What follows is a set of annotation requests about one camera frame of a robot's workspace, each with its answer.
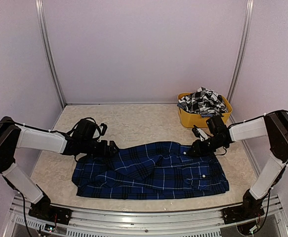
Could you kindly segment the blue plaid long sleeve shirt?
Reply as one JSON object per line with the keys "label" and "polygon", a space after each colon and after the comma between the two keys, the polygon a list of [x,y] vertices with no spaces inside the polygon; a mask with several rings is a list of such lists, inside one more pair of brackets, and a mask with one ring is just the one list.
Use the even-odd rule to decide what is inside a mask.
{"label": "blue plaid long sleeve shirt", "polygon": [[215,154],[192,157],[189,149],[168,141],[121,149],[110,158],[86,155],[78,160],[72,182],[84,198],[183,199],[229,191]]}

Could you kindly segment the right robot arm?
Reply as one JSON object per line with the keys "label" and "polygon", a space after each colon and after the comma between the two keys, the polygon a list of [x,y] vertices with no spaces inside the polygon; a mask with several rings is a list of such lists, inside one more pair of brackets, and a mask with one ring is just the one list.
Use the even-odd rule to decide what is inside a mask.
{"label": "right robot arm", "polygon": [[211,136],[194,141],[188,155],[207,156],[219,148],[229,148],[232,143],[261,141],[268,154],[264,167],[249,189],[249,196],[254,200],[265,198],[288,165],[288,110],[272,111],[229,126],[221,116],[212,116],[206,123]]}

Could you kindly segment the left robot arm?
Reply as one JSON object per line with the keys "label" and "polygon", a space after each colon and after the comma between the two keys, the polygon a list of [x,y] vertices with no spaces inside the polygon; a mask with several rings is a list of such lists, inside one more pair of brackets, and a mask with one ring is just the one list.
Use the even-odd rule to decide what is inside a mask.
{"label": "left robot arm", "polygon": [[0,174],[30,203],[36,204],[37,214],[43,219],[51,219],[55,214],[54,207],[16,163],[15,151],[31,149],[74,157],[79,154],[112,157],[119,148],[114,141],[102,139],[106,130],[106,124],[97,124],[91,117],[82,118],[68,132],[36,128],[3,117],[0,121]]}

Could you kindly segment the yellow plastic basket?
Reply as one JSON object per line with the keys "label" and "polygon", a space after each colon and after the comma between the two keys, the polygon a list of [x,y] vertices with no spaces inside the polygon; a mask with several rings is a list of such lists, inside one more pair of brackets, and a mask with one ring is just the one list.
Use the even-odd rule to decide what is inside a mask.
{"label": "yellow plastic basket", "polygon": [[[222,120],[224,124],[227,124],[227,120],[229,119],[233,109],[229,101],[224,96],[223,96],[223,100],[228,109],[228,112],[222,114]],[[191,114],[191,113],[184,111],[182,108],[178,108],[178,114],[179,114],[181,124],[186,128],[192,128],[194,125],[200,128],[207,128],[206,121],[209,119],[209,117],[202,117],[199,114]]]}

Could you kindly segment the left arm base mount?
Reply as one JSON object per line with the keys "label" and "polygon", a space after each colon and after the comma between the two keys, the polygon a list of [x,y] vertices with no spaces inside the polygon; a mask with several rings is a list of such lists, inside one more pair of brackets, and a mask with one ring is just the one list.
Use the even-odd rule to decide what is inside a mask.
{"label": "left arm base mount", "polygon": [[45,193],[37,203],[31,203],[29,210],[29,216],[54,224],[68,225],[71,215],[71,209],[51,205],[50,198]]}

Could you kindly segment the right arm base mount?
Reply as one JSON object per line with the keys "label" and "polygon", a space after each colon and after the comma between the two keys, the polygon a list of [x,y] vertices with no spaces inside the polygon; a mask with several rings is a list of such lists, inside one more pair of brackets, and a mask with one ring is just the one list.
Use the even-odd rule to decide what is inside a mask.
{"label": "right arm base mount", "polygon": [[255,199],[252,194],[247,190],[243,195],[243,202],[241,205],[234,207],[227,207],[222,209],[224,224],[231,224],[256,218],[259,215],[264,215],[262,203],[267,197]]}

